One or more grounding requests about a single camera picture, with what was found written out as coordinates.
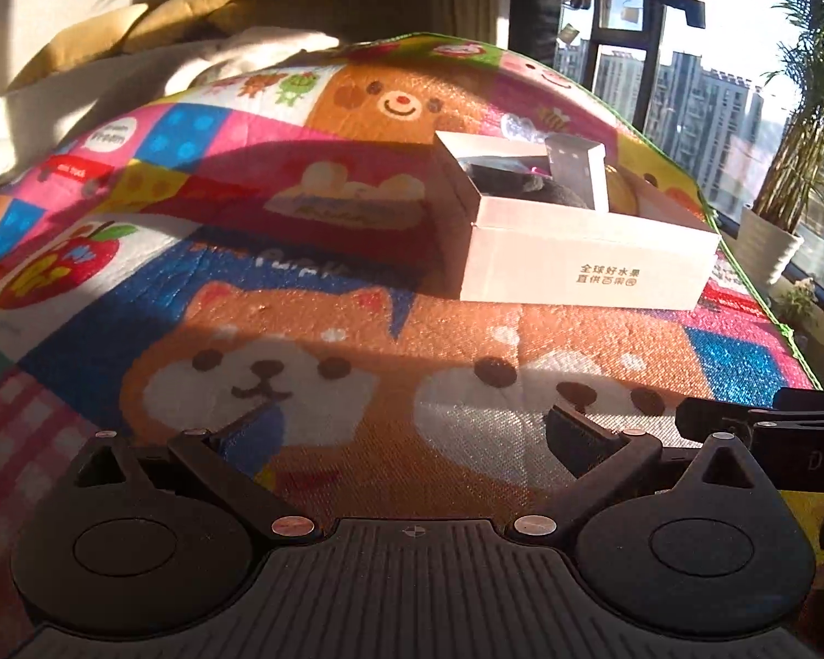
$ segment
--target cartoon blanket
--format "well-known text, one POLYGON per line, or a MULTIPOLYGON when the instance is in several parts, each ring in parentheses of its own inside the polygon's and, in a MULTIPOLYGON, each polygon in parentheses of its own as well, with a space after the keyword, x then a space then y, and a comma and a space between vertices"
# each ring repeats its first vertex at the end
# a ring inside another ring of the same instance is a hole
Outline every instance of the cartoon blanket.
POLYGON ((437 130, 598 140, 704 215, 588 92, 433 35, 159 100, 0 191, 0 653, 29 631, 8 548, 98 429, 230 428, 226 458, 326 526, 500 524, 571 479, 545 444, 558 398, 682 444, 683 396, 810 386, 724 256, 692 312, 447 299, 437 130))

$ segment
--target sky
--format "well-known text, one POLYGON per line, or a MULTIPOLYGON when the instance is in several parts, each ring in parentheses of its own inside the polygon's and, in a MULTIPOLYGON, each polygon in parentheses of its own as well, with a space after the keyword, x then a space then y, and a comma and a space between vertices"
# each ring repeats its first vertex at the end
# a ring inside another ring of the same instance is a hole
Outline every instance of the sky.
MULTIPOLYGON (((642 0, 629 1, 637 5, 642 0)), ((666 8, 660 59, 670 64, 671 52, 689 52, 702 57, 706 69, 719 69, 764 83, 764 74, 780 69, 778 43, 796 41, 796 29, 780 10, 772 8, 774 0, 706 0, 705 30, 686 26, 682 10, 666 8)), ((588 38, 592 12, 569 13, 565 21, 588 38)), ((766 87, 780 105, 791 108, 799 94, 784 76, 766 87)))

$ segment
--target yellow pillow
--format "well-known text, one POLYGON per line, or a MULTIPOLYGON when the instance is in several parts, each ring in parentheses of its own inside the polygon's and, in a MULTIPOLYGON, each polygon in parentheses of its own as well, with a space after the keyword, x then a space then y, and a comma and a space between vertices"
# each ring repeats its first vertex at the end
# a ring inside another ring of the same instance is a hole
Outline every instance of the yellow pillow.
POLYGON ((122 51, 143 52, 179 42, 195 25, 233 0, 168 0, 147 14, 125 39, 122 51))
POLYGON ((329 0, 237 0, 210 14, 208 23, 228 34, 248 27, 290 27, 322 30, 340 37, 343 10, 329 0))
POLYGON ((130 5, 59 31, 24 65, 9 84, 9 91, 26 87, 49 74, 66 72, 75 66, 110 56, 147 9, 149 5, 130 5))

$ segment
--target cartoon eye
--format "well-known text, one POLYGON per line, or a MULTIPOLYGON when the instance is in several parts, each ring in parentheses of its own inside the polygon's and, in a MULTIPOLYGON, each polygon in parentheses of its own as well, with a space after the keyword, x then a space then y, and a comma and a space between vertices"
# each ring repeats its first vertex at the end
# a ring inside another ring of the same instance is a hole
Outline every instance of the cartoon eye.
POLYGON ((202 349, 192 358, 192 368, 195 371, 211 371, 216 366, 220 366, 223 361, 223 353, 217 349, 202 349))
POLYGON ((585 414, 586 407, 594 404, 598 399, 598 392, 586 384, 578 384, 576 381, 563 381, 555 385, 555 391, 561 394, 561 398, 573 406, 578 413, 585 414))
POLYGON ((476 360, 472 366, 472 372, 487 387, 495 389, 505 389, 516 383, 519 374, 516 367, 500 356, 484 356, 476 360))
POLYGON ((345 378, 352 372, 352 363, 341 356, 330 356, 317 365, 317 373, 327 381, 345 378))
POLYGON ((629 393, 635 409, 644 416, 662 416, 665 413, 665 401, 653 389, 638 387, 629 393))

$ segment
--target triangular cutout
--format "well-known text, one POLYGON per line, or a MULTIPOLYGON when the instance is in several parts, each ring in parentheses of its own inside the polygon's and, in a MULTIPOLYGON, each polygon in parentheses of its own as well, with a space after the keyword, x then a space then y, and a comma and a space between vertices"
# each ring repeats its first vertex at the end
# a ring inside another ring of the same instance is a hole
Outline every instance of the triangular cutout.
POLYGON ((76 485, 79 488, 106 486, 112 483, 124 483, 125 475, 116 463, 112 448, 107 446, 99 449, 76 476, 76 485))
POLYGON ((736 455, 729 448, 718 448, 712 456, 708 470, 702 476, 705 483, 714 486, 730 486, 731 488, 753 488, 754 484, 748 478, 744 469, 739 466, 736 455))

